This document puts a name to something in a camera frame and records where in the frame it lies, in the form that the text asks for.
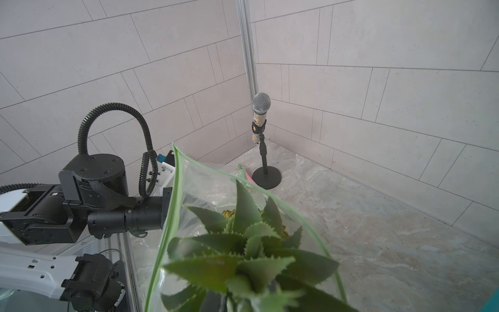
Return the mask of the bagged pineapple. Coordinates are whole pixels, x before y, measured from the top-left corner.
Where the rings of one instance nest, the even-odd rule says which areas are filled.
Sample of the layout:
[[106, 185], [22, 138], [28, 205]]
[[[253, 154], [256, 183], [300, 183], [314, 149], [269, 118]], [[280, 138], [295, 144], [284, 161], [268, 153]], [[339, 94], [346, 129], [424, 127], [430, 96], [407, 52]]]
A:
[[205, 227], [194, 237], [175, 237], [166, 272], [187, 282], [161, 295], [168, 311], [350, 311], [343, 300], [320, 290], [336, 274], [331, 257], [301, 249], [303, 230], [289, 233], [276, 202], [258, 208], [243, 183], [232, 210], [188, 210]]

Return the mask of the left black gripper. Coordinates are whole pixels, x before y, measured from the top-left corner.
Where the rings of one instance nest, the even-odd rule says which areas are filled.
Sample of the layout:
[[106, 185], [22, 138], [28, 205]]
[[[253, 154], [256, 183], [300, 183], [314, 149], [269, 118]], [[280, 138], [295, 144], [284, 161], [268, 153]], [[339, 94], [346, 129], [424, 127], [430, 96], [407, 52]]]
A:
[[88, 231], [97, 239], [115, 233], [145, 238], [165, 223], [172, 188], [161, 196], [129, 197], [126, 167], [111, 154], [78, 154], [59, 173], [65, 200], [87, 214]]

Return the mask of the pineapple zip bag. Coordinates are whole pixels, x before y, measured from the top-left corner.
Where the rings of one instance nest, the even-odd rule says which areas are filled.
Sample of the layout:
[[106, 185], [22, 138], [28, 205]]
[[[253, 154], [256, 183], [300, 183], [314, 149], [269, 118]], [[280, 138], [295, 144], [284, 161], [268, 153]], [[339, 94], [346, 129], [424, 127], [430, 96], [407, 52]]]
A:
[[339, 264], [291, 206], [174, 150], [146, 311], [350, 311]]

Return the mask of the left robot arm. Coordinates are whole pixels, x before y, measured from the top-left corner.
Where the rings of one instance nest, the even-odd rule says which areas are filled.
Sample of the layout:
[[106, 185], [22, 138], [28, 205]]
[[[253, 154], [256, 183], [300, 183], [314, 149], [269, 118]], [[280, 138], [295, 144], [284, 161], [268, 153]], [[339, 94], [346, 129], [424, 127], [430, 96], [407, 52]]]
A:
[[136, 311], [127, 239], [161, 229], [170, 196], [129, 196], [111, 154], [75, 156], [57, 184], [1, 187], [1, 287], [75, 311]]

